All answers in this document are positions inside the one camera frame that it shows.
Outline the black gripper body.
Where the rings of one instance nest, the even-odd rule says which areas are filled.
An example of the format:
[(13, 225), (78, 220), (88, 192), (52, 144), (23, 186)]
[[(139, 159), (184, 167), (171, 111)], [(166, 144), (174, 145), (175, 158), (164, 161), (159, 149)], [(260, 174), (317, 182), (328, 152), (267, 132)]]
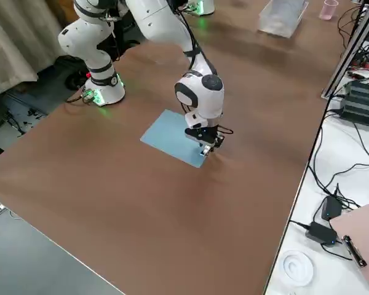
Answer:
[(184, 133), (187, 138), (196, 141), (204, 141), (208, 146), (212, 147), (215, 144), (216, 137), (225, 137), (218, 130), (217, 127), (203, 127), (197, 129), (186, 128)]

